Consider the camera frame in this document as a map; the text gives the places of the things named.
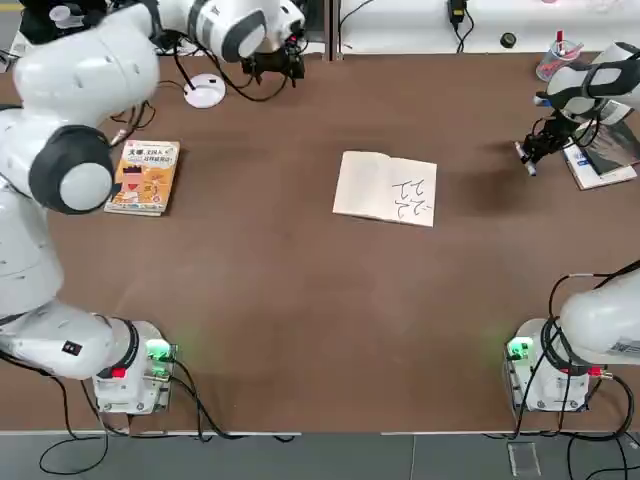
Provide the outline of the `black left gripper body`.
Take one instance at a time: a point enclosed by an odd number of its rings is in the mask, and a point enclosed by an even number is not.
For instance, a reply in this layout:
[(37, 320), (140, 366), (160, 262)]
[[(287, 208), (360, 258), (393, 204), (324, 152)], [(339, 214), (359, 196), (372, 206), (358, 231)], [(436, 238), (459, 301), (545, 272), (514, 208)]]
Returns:
[(279, 73), (289, 79), (304, 79), (305, 65), (298, 45), (285, 45), (272, 53), (255, 53), (241, 61), (245, 74), (260, 79), (265, 72)]

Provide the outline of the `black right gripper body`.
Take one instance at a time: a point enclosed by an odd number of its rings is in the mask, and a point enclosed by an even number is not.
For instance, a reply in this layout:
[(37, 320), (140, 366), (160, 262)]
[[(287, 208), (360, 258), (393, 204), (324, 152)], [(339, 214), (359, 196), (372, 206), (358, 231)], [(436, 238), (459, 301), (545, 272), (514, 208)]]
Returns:
[(575, 132), (575, 122), (563, 114), (538, 119), (528, 134), (528, 155), (546, 156), (559, 151)]

